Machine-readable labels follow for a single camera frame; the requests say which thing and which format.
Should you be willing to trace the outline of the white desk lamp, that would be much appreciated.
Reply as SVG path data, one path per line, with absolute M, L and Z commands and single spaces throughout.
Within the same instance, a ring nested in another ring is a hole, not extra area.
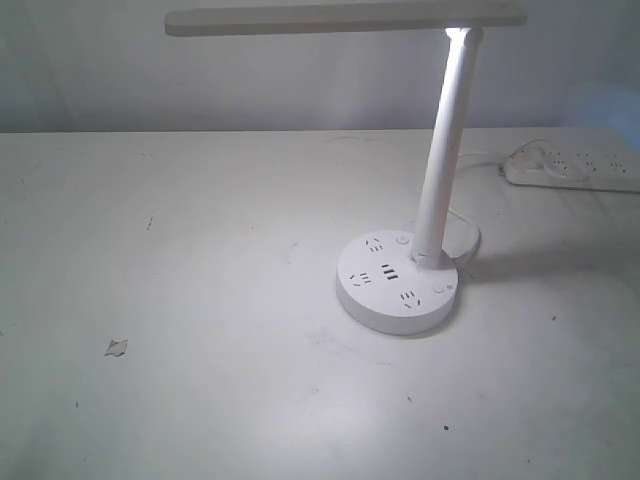
M 412 232 L 380 230 L 342 251 L 336 292 L 360 324 L 412 336 L 439 326 L 457 294 L 456 260 L 443 249 L 478 50 L 487 28 L 522 26 L 513 1 L 409 1 L 327 5 L 198 8 L 164 20 L 173 37 L 222 37 L 442 30 L 449 40 L 443 84 Z

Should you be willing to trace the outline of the white power strip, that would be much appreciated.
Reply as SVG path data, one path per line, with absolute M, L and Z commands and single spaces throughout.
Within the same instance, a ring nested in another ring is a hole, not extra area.
M 509 156 L 502 172 L 515 186 L 639 193 L 639 154 L 634 151 L 532 144 Z

